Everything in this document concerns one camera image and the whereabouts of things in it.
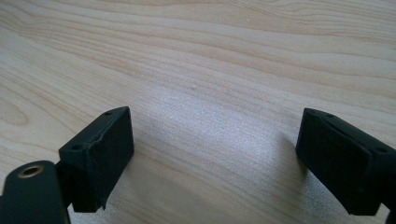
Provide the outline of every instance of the black plastic part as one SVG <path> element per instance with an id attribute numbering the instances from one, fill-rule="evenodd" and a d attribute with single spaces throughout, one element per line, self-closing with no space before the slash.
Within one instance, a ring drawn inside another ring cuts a hole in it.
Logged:
<path id="1" fill-rule="evenodd" d="M 60 150 L 57 164 L 65 205 L 76 212 L 103 206 L 134 154 L 129 107 L 99 116 Z"/>
<path id="2" fill-rule="evenodd" d="M 296 152 L 349 214 L 373 216 L 381 202 L 394 211 L 393 148 L 334 115 L 306 108 Z"/>
<path id="3" fill-rule="evenodd" d="M 55 166 L 35 161 L 11 172 L 1 200 L 1 224 L 69 223 Z"/>

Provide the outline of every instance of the wooden table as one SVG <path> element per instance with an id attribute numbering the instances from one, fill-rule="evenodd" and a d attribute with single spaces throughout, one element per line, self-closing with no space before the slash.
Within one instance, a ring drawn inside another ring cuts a hole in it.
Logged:
<path id="1" fill-rule="evenodd" d="M 73 223 L 384 223 L 299 165 L 305 107 L 396 147 L 394 1 L 0 3 L 0 188 L 128 105 L 135 154 Z"/>

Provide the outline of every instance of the hole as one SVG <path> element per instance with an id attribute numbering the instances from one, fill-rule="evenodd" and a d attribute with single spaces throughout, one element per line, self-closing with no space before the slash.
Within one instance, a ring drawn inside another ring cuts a hole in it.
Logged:
<path id="1" fill-rule="evenodd" d="M 82 148 L 82 145 L 73 145 L 72 146 L 72 149 L 73 150 L 79 150 L 79 149 L 81 149 Z"/>
<path id="2" fill-rule="evenodd" d="M 381 153 L 387 153 L 388 151 L 382 147 L 376 147 L 375 148 L 377 151 L 381 152 Z"/>
<path id="3" fill-rule="evenodd" d="M 22 170 L 19 174 L 19 178 L 29 178 L 35 175 L 40 174 L 44 170 L 44 166 L 42 165 L 34 165 L 30 166 L 24 170 Z"/>

